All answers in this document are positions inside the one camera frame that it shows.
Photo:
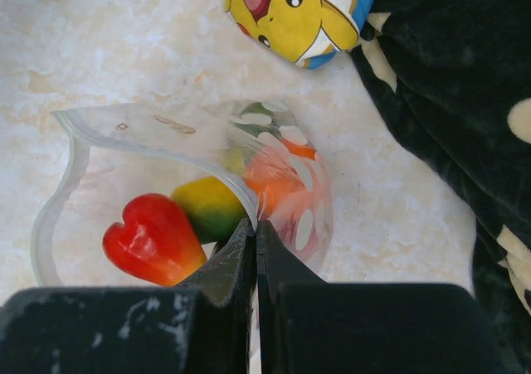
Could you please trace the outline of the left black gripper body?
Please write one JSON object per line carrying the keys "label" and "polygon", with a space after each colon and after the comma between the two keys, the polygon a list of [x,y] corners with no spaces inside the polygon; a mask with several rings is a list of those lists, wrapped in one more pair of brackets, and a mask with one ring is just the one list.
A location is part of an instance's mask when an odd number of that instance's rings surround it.
{"label": "left black gripper body", "polygon": [[3,373],[218,373],[197,291],[27,289],[1,310]]}

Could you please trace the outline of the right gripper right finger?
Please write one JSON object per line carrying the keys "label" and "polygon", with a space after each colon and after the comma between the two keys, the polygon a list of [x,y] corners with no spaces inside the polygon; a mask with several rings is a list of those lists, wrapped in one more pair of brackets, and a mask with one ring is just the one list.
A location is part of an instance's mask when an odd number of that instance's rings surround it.
{"label": "right gripper right finger", "polygon": [[459,286],[328,283],[256,229],[265,373],[501,373],[486,318]]}

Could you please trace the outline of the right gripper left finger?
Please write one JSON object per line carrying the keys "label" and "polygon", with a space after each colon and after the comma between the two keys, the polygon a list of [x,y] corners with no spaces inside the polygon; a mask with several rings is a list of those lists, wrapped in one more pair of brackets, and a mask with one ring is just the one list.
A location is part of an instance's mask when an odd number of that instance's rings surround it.
{"label": "right gripper left finger", "polygon": [[249,220],[178,286],[191,301],[185,335],[178,341],[180,373],[248,373],[256,243]]}

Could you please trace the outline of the yellow green toy citrus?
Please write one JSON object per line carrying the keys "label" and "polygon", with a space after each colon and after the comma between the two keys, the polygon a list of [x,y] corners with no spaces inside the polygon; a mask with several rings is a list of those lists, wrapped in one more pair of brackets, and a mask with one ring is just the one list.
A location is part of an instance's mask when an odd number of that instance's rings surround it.
{"label": "yellow green toy citrus", "polygon": [[176,187],[170,198],[185,212],[201,244],[225,244],[246,210],[236,195],[214,176]]}

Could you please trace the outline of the orange toy fruit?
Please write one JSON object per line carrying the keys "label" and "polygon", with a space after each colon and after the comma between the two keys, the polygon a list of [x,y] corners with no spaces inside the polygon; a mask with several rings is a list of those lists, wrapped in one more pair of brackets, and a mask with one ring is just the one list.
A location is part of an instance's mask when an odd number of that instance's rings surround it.
{"label": "orange toy fruit", "polygon": [[258,217],[271,221],[283,234],[294,231],[311,211],[321,233],[331,206],[329,177],[324,161],[311,143],[281,138],[265,145],[246,167],[244,180],[259,199]]}

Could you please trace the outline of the clear dotted zip top bag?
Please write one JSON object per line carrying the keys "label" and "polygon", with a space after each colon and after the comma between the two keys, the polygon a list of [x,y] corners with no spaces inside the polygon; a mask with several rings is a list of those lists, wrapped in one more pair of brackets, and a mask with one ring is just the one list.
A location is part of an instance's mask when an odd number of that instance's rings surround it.
{"label": "clear dotted zip top bag", "polygon": [[[69,159],[32,230],[37,283],[47,287],[139,284],[139,279],[106,258],[105,231],[120,221],[123,208],[133,198],[150,192],[167,195],[198,178],[214,176],[223,182],[252,223],[267,220],[258,217],[259,199],[246,185],[245,173],[237,175],[223,164],[233,128],[231,117],[253,102],[257,101],[203,107],[178,104],[166,109],[117,104],[56,111],[54,119],[69,139]],[[281,138],[311,143],[285,103],[261,103],[273,112],[280,136],[260,134],[259,150]],[[285,246],[315,271],[323,264],[332,239],[332,198],[327,212],[329,219],[321,233],[311,211],[303,214],[294,231],[276,230]]]}

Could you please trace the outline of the green orange toy mango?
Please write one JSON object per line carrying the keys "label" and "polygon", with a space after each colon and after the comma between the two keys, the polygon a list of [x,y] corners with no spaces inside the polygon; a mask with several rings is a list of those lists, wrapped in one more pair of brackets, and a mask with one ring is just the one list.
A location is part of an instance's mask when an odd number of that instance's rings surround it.
{"label": "green orange toy mango", "polygon": [[261,102],[247,105],[239,114],[231,117],[233,128],[227,137],[228,148],[223,158],[226,169],[237,175],[243,175],[246,165],[260,148],[258,136],[264,132],[279,137],[276,126],[278,121],[272,111]]}

